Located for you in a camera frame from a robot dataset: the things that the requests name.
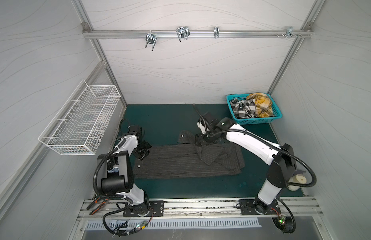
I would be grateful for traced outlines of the dark grey striped shirt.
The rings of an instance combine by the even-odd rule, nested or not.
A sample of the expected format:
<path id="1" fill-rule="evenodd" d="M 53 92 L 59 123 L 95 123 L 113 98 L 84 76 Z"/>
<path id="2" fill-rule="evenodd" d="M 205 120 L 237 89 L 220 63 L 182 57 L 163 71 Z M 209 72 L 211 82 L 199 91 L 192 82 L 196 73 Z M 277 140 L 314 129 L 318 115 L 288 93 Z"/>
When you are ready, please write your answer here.
<path id="1" fill-rule="evenodd" d="M 234 143 L 199 146 L 196 136 L 182 131 L 176 145 L 153 146 L 134 161 L 137 179 L 206 178 L 238 175 L 245 167 L 241 147 Z"/>

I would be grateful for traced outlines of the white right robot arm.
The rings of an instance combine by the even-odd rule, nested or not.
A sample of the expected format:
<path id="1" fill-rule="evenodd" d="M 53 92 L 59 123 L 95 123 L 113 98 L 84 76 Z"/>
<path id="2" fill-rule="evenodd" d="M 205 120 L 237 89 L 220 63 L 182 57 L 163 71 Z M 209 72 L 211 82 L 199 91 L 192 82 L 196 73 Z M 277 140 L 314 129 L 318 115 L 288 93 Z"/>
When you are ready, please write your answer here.
<path id="1" fill-rule="evenodd" d="M 265 215 L 269 211 L 281 190 L 289 186 L 310 188 L 317 183 L 317 177 L 312 168 L 296 157 L 292 146 L 288 144 L 279 145 L 269 142 L 246 130 L 230 118 L 218 120 L 209 112 L 199 115 L 197 126 L 201 130 L 201 134 L 197 135 L 197 143 L 206 145 L 215 144 L 219 139 L 227 140 L 255 154 L 269 166 L 263 186 L 254 201 L 249 204 L 249 207 L 260 215 Z M 289 181 L 296 171 L 297 163 L 300 163 L 310 174 L 310 183 Z"/>

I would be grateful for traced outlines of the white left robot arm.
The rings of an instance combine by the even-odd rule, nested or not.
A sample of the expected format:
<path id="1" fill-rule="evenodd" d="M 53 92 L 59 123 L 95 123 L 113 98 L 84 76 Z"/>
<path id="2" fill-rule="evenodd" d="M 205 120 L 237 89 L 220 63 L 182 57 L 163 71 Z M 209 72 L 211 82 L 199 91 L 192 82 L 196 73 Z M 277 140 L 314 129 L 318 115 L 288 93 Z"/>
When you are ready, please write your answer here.
<path id="1" fill-rule="evenodd" d="M 149 198 L 147 193 L 134 183 L 130 161 L 130 156 L 141 143 L 141 139 L 141 127 L 133 125 L 110 152 L 99 155 L 92 187 L 96 196 L 102 199 L 126 200 L 131 211 L 142 217 L 149 213 Z"/>

